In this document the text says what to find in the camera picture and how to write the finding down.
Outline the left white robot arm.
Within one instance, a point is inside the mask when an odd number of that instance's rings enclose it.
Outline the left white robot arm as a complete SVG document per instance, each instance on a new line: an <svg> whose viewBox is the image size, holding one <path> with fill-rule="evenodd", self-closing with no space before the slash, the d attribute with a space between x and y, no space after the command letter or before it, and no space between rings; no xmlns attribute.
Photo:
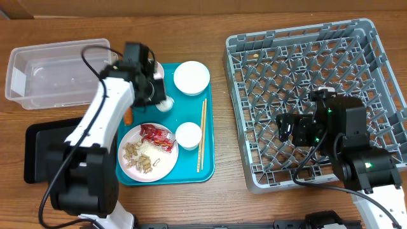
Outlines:
<svg viewBox="0 0 407 229"><path fill-rule="evenodd" d="M166 99L163 79L156 79L156 58L142 43L128 42L120 59L95 75L97 93L78 126L45 153L48 188L38 211L45 223L47 200L55 210L77 218L59 228L89 222L95 228L137 228L135 215L118 200L116 154L111 150L118 126L132 106L146 108Z"/></svg>

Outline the white bowl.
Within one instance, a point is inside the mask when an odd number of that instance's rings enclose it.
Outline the white bowl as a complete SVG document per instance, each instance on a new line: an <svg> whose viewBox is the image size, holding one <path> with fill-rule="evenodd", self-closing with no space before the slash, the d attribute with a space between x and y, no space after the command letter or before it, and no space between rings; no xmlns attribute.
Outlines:
<svg viewBox="0 0 407 229"><path fill-rule="evenodd" d="M187 61L176 68L173 79L175 86L183 94L196 96L209 85L210 72L201 62Z"/></svg>

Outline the white tissue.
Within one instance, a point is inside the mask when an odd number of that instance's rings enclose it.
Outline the white tissue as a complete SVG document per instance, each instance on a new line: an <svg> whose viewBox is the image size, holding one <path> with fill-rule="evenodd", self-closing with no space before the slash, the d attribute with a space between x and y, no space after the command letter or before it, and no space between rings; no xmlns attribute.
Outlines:
<svg viewBox="0 0 407 229"><path fill-rule="evenodd" d="M156 108L161 112L168 112L173 108L174 99L172 97L166 96L166 99L161 101L156 105Z"/></svg>

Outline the white paper cup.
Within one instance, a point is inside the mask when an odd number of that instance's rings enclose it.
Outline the white paper cup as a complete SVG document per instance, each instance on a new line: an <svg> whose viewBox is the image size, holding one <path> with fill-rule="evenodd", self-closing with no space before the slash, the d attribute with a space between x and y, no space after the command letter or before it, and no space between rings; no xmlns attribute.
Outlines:
<svg viewBox="0 0 407 229"><path fill-rule="evenodd" d="M185 122L176 130L176 141L185 150L192 151L200 142L200 127L196 123Z"/></svg>

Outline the red snack wrapper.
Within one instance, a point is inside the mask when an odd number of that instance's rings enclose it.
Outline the red snack wrapper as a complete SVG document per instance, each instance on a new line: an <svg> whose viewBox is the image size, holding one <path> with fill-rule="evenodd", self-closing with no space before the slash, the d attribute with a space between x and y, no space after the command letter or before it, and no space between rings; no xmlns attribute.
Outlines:
<svg viewBox="0 0 407 229"><path fill-rule="evenodd" d="M142 124L140 136L142 137L141 142L147 141L167 153L172 151L176 141L176 137L172 132L158 128L152 124Z"/></svg>

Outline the pink bowl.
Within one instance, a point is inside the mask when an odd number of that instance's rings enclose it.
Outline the pink bowl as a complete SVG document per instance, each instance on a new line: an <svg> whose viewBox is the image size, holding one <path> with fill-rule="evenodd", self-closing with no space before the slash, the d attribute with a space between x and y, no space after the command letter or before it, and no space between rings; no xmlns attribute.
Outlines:
<svg viewBox="0 0 407 229"><path fill-rule="evenodd" d="M155 62L155 73L153 75L155 80L162 80L164 79L165 73L161 63L158 61Z"/></svg>

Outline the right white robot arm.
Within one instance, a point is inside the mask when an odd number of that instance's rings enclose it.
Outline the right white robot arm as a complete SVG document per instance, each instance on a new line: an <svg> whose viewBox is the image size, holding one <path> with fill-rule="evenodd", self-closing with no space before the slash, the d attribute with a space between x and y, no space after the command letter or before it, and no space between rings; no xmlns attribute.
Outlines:
<svg viewBox="0 0 407 229"><path fill-rule="evenodd" d="M390 153L370 144L367 111L357 97L339 96L333 88L309 93L312 114L283 113L276 117L279 140L311 147L293 175L302 186L349 193L367 228L406 228L402 179ZM327 156L343 187L297 179L316 152Z"/></svg>

